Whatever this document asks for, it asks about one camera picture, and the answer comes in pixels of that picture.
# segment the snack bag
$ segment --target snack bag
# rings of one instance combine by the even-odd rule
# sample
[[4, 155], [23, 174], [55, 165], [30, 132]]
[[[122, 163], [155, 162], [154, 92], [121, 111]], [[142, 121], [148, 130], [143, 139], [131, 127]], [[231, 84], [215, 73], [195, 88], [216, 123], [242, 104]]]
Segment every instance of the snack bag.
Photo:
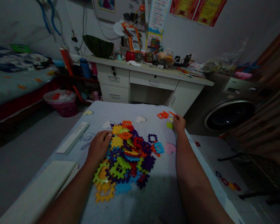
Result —
[[133, 52], [140, 53], [140, 40], [138, 35], [138, 29], [126, 22], [121, 24], [125, 32], [128, 35], [128, 43], [130, 45], [130, 50]]

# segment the drawer handle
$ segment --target drawer handle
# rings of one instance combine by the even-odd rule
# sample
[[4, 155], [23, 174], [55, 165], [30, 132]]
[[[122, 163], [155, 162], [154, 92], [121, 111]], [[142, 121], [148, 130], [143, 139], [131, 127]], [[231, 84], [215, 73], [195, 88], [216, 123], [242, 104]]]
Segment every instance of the drawer handle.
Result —
[[119, 81], [119, 77], [118, 76], [112, 76], [112, 75], [108, 75], [109, 79], [112, 81], [112, 79]]
[[176, 96], [173, 97], [171, 104], [174, 103]]
[[111, 93], [110, 93], [110, 96], [111, 96], [111, 97], [112, 97], [112, 96], [115, 96], [115, 97], [118, 97], [118, 98], [120, 97], [120, 95], [111, 94]]
[[159, 86], [160, 81], [152, 81], [152, 80], [149, 80], [149, 84], [152, 85], [152, 86]]

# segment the hand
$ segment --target hand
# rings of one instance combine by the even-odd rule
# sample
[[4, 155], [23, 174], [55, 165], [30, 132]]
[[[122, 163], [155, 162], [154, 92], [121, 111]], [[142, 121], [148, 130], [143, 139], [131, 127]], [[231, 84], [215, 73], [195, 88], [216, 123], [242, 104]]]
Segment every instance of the hand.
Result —
[[178, 114], [174, 116], [173, 122], [176, 132], [184, 131], [186, 128], [186, 120]]
[[91, 163], [99, 165], [107, 154], [111, 138], [111, 131], [101, 131], [97, 133], [90, 143], [86, 161], [91, 161]]

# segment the washing machine door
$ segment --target washing machine door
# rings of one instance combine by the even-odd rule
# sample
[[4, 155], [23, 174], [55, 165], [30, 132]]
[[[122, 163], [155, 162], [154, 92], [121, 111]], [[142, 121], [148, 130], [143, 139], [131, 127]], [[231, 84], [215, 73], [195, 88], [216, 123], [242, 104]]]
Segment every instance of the washing machine door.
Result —
[[254, 111], [255, 105], [250, 101], [231, 100], [211, 109], [204, 125], [210, 130], [227, 130], [251, 118]]

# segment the floor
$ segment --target floor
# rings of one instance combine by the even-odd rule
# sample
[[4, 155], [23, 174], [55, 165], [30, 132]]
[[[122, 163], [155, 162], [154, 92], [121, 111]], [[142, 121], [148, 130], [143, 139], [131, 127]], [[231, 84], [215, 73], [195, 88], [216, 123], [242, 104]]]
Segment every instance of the floor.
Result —
[[0, 217], [13, 204], [35, 173], [48, 159], [85, 107], [71, 118], [63, 118], [51, 108], [39, 111], [22, 122], [15, 134], [0, 148]]
[[245, 193], [252, 193], [252, 190], [257, 191], [259, 186], [254, 180], [249, 179], [248, 175], [241, 175], [235, 168], [233, 160], [219, 162], [218, 158], [225, 158], [234, 155], [231, 147], [218, 137], [191, 135], [194, 142], [199, 142], [201, 154], [213, 170], [220, 172], [222, 177], [228, 182], [236, 183], [240, 186], [241, 191], [234, 191], [229, 186], [225, 186], [223, 182], [221, 185], [225, 189], [229, 200], [233, 203], [238, 213], [241, 215], [246, 224], [249, 223], [264, 223], [264, 224], [279, 224], [280, 223], [280, 206], [269, 206], [265, 200], [267, 197], [254, 197], [241, 200], [238, 195]]

